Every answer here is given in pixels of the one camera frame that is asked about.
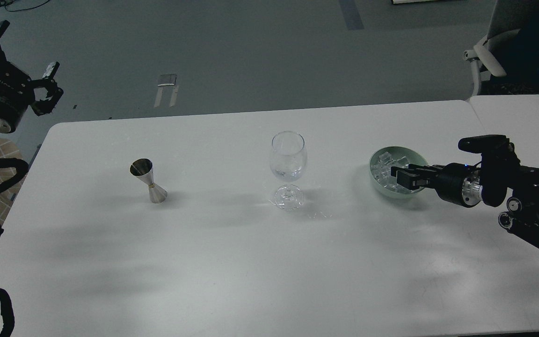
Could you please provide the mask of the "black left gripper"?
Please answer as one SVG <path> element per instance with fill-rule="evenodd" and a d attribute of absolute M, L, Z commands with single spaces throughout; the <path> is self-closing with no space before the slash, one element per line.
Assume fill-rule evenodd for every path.
<path fill-rule="evenodd" d="M 0 39 L 10 26 L 9 21 L 0 22 Z M 0 119 L 3 130 L 13 133 L 30 105 L 37 117 L 53 112 L 64 94 L 54 79 L 60 67 L 59 62 L 50 63 L 40 79 L 31 78 L 15 65 L 8 62 L 0 44 Z M 44 89 L 45 98 L 35 100 L 34 90 Z"/>

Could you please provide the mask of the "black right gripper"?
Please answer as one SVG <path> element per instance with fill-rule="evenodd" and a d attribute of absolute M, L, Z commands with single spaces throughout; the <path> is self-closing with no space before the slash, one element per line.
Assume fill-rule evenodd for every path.
<path fill-rule="evenodd" d="M 471 208 L 481 202 L 480 170 L 467 164 L 391 167 L 391 176 L 407 190 L 432 188 L 443 201 Z"/>

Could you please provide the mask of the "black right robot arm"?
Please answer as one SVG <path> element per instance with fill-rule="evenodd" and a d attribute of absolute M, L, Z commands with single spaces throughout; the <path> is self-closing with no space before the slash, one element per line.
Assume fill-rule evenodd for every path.
<path fill-rule="evenodd" d="M 539 249 L 539 168 L 523 166 L 515 145 L 503 135 L 466 137 L 458 148 L 479 154 L 481 161 L 473 166 L 409 164 L 393 167 L 391 175 L 406 189 L 433 189 L 441 200 L 462 207 L 505 204 L 500 227 Z"/>

